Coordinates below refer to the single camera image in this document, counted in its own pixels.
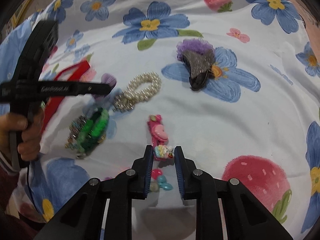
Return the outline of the left hand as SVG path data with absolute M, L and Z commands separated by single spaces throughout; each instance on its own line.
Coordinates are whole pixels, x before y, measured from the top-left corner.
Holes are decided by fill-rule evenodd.
M 4 156 L 12 161 L 10 146 L 9 146 L 9 132 L 21 131 L 22 142 L 17 146 L 18 153 L 22 160 L 32 161 L 37 158 L 41 146 L 42 126 L 44 120 L 44 111 L 39 108 L 38 113 L 34 116 L 33 124 L 28 128 L 28 120 L 15 113 L 7 113 L 1 115 L 1 152 Z

